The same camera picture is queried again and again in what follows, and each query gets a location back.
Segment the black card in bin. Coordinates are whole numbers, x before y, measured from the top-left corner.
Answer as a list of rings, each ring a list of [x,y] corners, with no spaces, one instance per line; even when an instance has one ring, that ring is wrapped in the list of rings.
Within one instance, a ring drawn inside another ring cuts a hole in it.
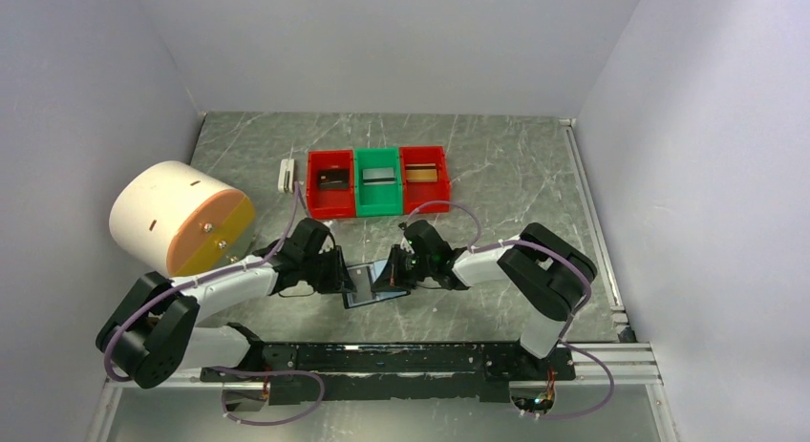
[[[316,188],[322,191],[348,190],[350,188],[350,170],[345,168],[330,168],[320,170],[316,175]]]

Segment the small white clip block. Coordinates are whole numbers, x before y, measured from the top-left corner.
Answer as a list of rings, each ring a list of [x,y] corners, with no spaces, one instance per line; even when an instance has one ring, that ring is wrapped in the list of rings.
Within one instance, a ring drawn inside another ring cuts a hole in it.
[[[295,159],[283,158],[280,162],[277,189],[280,193],[291,194],[296,184]]]

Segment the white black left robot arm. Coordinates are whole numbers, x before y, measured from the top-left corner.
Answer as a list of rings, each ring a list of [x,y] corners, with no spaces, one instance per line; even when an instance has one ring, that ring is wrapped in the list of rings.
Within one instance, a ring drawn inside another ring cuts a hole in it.
[[[187,277],[139,277],[96,337],[108,377],[151,389],[178,370],[226,368],[249,381],[265,365],[263,341],[238,323],[201,323],[234,305],[298,284],[319,294],[353,293],[342,249],[310,218],[236,263]]]

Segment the black VIP card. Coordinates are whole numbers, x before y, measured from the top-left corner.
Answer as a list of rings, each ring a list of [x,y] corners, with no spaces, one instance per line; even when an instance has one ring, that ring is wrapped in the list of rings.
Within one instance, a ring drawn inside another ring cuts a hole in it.
[[[350,270],[350,276],[355,288],[355,291],[351,293],[353,304],[365,304],[373,298],[372,269],[369,265],[360,265]]]

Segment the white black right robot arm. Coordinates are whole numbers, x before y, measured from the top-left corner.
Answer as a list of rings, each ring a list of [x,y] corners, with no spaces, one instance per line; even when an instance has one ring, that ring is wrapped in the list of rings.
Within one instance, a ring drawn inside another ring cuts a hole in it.
[[[533,308],[519,338],[516,368],[528,379],[550,369],[552,350],[592,295],[597,275],[593,261],[536,222],[512,238],[458,248],[425,220],[401,223],[400,228],[406,244],[392,246],[372,280],[373,293],[410,292],[426,280],[445,290],[508,281]]]

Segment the red plastic bin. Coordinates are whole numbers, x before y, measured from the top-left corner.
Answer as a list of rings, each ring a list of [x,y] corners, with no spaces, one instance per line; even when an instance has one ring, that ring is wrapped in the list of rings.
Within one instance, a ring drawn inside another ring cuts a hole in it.
[[[442,146],[402,146],[399,159],[404,214],[412,213],[429,201],[451,199],[451,183]]]
[[[353,156],[349,149],[309,152],[306,201],[313,218],[356,216]]]

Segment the green plastic bin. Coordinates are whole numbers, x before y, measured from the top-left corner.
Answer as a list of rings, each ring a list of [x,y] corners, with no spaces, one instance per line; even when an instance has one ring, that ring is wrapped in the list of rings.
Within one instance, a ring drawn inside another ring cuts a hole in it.
[[[396,147],[353,151],[356,216],[398,216],[403,213],[403,180]]]

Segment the white orange cylinder drum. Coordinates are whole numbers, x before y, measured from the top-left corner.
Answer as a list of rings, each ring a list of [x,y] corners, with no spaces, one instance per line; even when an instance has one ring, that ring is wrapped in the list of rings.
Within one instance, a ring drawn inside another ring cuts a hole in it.
[[[243,191],[168,160],[121,191],[109,230],[130,255],[163,276],[178,277],[242,259],[256,238],[256,219]]]

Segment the gold card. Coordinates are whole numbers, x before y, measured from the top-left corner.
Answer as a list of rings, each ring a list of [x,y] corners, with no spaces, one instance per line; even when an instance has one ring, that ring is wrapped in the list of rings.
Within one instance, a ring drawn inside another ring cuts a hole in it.
[[[437,166],[435,164],[408,164],[405,166],[405,179],[409,183],[437,182]]]

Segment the silver card in bin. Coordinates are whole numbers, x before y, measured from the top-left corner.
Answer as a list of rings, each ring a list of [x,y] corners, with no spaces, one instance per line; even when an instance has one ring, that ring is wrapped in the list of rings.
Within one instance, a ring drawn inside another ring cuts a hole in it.
[[[364,168],[361,171],[363,185],[388,185],[396,182],[397,177],[393,167]]]

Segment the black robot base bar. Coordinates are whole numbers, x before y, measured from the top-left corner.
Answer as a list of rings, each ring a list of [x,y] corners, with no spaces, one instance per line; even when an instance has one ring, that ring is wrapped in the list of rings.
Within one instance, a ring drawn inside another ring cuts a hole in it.
[[[517,383],[571,381],[571,351],[539,359],[517,341],[455,343],[267,343],[241,373],[205,368],[204,383],[255,383],[271,405],[326,401],[476,398],[507,403]]]

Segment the aluminium frame rail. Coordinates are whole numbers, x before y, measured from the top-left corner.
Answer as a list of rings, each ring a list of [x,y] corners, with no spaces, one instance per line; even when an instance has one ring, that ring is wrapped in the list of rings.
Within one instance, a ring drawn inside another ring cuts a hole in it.
[[[571,132],[531,116],[214,113],[185,165],[256,212],[99,332],[137,441],[671,441],[623,343]]]

